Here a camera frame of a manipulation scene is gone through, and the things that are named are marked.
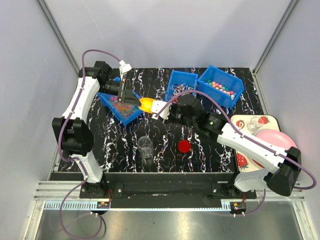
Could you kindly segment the blue bin with star candies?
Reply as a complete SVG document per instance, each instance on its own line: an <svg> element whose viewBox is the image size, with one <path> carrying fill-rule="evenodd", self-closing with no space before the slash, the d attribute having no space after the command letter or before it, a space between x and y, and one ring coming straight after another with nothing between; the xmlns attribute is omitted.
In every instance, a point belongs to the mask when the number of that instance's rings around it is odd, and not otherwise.
<svg viewBox="0 0 320 240"><path fill-rule="evenodd" d="M105 93L105 83L107 80L101 80L99 82L100 87L97 93L98 97L103 106L108 108L114 114L116 119L126 126L138 118L143 111L140 110L136 105L120 101L115 95ZM113 80L119 82L121 79L116 77Z"/></svg>

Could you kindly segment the yellow plastic scoop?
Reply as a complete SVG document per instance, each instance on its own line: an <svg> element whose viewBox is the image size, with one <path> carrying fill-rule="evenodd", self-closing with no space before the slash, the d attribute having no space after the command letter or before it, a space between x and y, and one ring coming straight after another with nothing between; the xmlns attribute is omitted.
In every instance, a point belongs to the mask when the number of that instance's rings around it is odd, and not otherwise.
<svg viewBox="0 0 320 240"><path fill-rule="evenodd" d="M143 112L153 114L154 112L152 111L152 105L155 99L148 98L148 97L142 97L139 99L140 106L138 108L142 110Z"/></svg>

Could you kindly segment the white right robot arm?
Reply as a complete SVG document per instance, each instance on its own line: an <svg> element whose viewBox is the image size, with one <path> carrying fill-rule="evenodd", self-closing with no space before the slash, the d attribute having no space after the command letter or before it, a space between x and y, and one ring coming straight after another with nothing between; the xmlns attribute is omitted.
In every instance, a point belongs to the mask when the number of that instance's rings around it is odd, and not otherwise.
<svg viewBox="0 0 320 240"><path fill-rule="evenodd" d="M236 128L225 117L205 110L201 101L185 94L166 108L169 123L191 127L199 137L228 146L255 160L263 168L251 172L239 171L227 185L228 195L239 198L249 190L269 188L289 197L301 172L301 151L268 143Z"/></svg>

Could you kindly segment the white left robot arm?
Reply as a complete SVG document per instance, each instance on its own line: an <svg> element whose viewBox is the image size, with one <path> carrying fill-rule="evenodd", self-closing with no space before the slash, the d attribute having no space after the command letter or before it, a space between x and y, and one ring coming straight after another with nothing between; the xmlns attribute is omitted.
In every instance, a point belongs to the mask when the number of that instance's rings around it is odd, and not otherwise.
<svg viewBox="0 0 320 240"><path fill-rule="evenodd" d="M83 67L71 102L61 117L52 120L60 158L75 162L83 175L81 198L103 198L111 192L107 179L93 153L94 135L87 125L91 103L97 94L114 96L134 110L140 105L138 95L120 79L111 79L112 68L104 61Z"/></svg>

